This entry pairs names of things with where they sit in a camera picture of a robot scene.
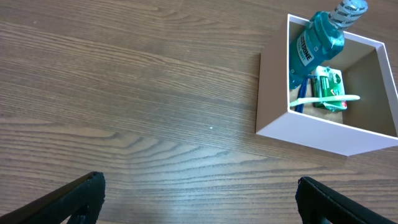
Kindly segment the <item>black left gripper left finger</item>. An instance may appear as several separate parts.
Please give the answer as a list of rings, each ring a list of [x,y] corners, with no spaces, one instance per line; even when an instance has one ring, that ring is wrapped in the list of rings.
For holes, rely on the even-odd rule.
[[[17,210],[1,216],[1,223],[95,224],[105,198],[102,172],[90,172]]]

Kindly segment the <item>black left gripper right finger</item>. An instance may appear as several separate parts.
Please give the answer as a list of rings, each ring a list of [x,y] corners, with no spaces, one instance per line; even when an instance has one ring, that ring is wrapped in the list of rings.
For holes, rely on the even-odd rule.
[[[295,194],[303,224],[395,224],[311,177],[301,177]]]

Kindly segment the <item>teal toothpaste tube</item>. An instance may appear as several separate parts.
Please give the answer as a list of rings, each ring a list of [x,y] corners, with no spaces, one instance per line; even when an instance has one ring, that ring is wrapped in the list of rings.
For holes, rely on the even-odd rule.
[[[299,89],[299,91],[298,91],[297,98],[305,98],[305,97],[306,97],[308,82],[309,82],[311,79],[313,79],[313,78],[316,78],[316,76],[315,76],[315,75],[307,75],[307,76],[303,79],[302,84],[301,84],[301,86],[300,86],[300,89]],[[304,104],[300,104],[300,105],[297,105],[297,106],[295,107],[295,111],[298,112],[298,113],[303,113],[303,109],[304,109]]]

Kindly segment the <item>green white toothbrush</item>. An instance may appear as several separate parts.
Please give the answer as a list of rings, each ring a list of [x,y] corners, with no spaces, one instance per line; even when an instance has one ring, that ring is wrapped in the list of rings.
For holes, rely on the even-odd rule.
[[[298,98],[295,101],[289,103],[290,107],[296,107],[298,105],[307,103],[319,103],[327,101],[357,101],[360,99],[358,95],[336,95],[336,96],[326,96],[326,97],[311,97],[311,98]]]

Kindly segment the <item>green soap packet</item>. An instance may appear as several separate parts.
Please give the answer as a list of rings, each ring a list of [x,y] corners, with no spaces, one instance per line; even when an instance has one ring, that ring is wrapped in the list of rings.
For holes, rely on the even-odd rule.
[[[330,67],[318,66],[312,73],[313,97],[329,97],[344,95],[345,88],[341,70]],[[345,101],[322,101],[313,104],[316,108],[322,108],[332,112],[347,109]]]

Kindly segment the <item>blue Listerine mouthwash bottle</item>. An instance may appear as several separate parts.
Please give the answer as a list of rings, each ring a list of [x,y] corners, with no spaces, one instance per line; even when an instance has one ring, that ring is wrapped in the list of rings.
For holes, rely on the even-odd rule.
[[[289,88],[299,87],[314,69],[345,46],[344,31],[366,11],[365,0],[342,0],[334,10],[318,11],[289,45]]]

